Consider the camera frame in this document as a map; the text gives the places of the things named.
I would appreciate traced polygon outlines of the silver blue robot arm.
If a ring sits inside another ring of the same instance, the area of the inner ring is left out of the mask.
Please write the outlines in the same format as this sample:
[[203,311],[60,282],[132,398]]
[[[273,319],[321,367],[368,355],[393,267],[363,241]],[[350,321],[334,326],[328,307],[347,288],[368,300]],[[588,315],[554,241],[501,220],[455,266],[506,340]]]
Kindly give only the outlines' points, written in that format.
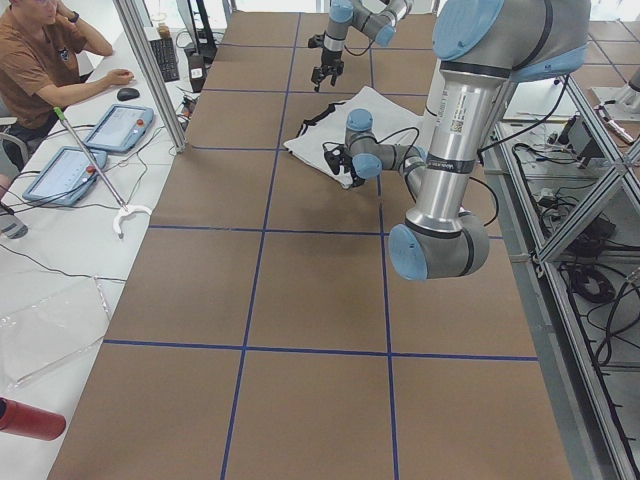
[[398,23],[413,9],[414,2],[409,0],[383,1],[385,7],[373,12],[361,1],[332,1],[329,17],[322,34],[309,38],[310,49],[321,49],[321,61],[315,66],[311,75],[314,91],[320,90],[322,82],[329,78],[334,86],[344,70],[342,54],[346,50],[346,38],[353,28],[369,39],[369,44],[376,43],[386,47],[396,34]]
[[506,82],[580,68],[590,11],[588,1],[449,1],[433,32],[444,86],[428,149],[382,144],[372,133],[369,111],[349,114],[344,151],[356,175],[368,179],[394,170],[416,198],[389,234],[400,276],[465,276],[485,263],[487,231],[462,200],[484,132],[495,123],[492,100]]

